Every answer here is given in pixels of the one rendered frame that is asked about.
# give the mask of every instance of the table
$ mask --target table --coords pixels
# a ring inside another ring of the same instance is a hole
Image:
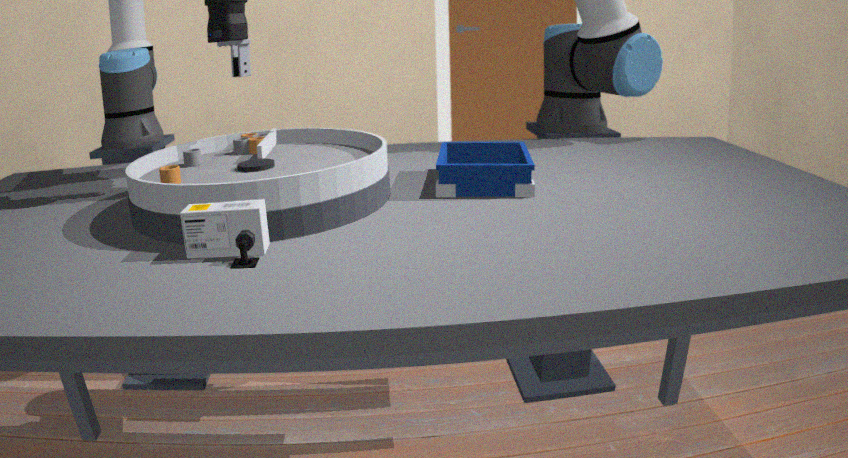
[[[59,372],[86,440],[84,372],[507,358],[532,400],[609,389],[593,348],[668,339],[669,405],[691,335],[848,309],[845,187],[714,138],[526,143],[522,199],[438,199],[439,144],[391,145],[382,208],[243,270],[135,232],[122,166],[6,177],[0,369]]]

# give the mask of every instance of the wooden floor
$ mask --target wooden floor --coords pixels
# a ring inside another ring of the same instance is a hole
[[[197,392],[91,374],[94,443],[57,374],[5,373],[0,456],[848,458],[848,312],[694,336],[670,407],[664,341],[595,352],[616,391],[533,404],[505,361],[213,375]]]

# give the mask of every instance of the blue joint cap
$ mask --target blue joint cap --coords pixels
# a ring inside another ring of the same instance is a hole
[[[103,73],[127,73],[150,63],[147,48],[108,51],[100,55],[100,71]]]
[[[618,51],[612,83],[621,96],[642,96],[654,88],[662,73],[662,50],[653,36],[637,33]]]
[[[563,33],[568,33],[569,31],[577,31],[580,29],[580,23],[568,23],[565,25],[551,25],[545,28],[545,41],[549,39],[561,35]]]

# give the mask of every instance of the white box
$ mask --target white box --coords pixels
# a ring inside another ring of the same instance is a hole
[[[248,230],[255,236],[250,257],[268,251],[268,215],[265,200],[192,203],[180,212],[186,258],[238,257],[236,236]]]

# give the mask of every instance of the blue plastic container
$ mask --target blue plastic container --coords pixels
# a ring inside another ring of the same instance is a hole
[[[515,185],[530,183],[535,168],[520,141],[442,143],[436,161],[439,183],[456,185],[457,197],[514,197]]]

